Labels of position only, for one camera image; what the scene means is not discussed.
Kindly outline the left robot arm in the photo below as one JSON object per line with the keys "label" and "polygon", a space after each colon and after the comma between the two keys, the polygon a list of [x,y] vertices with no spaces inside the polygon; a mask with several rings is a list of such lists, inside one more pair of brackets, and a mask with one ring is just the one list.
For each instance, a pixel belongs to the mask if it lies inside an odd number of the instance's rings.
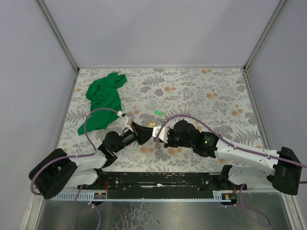
{"label": "left robot arm", "polygon": [[117,152],[133,142],[145,144],[153,130],[153,127],[133,122],[122,134],[108,132],[95,153],[68,155],[61,148],[55,149],[30,171],[31,192],[51,199],[64,188],[92,185],[98,179],[98,170],[110,166],[118,158]]}

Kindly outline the yellow key tag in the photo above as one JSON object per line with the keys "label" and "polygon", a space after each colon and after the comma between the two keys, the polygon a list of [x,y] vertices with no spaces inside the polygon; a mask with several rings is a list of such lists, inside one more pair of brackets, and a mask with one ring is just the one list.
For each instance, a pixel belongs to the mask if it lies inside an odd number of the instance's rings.
{"label": "yellow key tag", "polygon": [[157,123],[154,123],[154,122],[149,122],[149,123],[147,124],[147,126],[149,126],[149,127],[156,127],[156,126],[158,126],[158,124],[157,124]]}

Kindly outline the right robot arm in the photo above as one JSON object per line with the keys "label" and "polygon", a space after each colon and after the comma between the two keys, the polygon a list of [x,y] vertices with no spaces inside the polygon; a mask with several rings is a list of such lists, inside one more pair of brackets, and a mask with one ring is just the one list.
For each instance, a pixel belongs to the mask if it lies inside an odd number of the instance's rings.
{"label": "right robot arm", "polygon": [[235,185],[272,185],[284,194],[297,195],[302,164],[287,147],[280,151],[258,149],[233,142],[213,130],[200,132],[186,120],[175,123],[173,128],[163,127],[157,137],[166,147],[185,147],[202,157],[228,159],[247,165],[247,169],[229,166],[227,180]]}

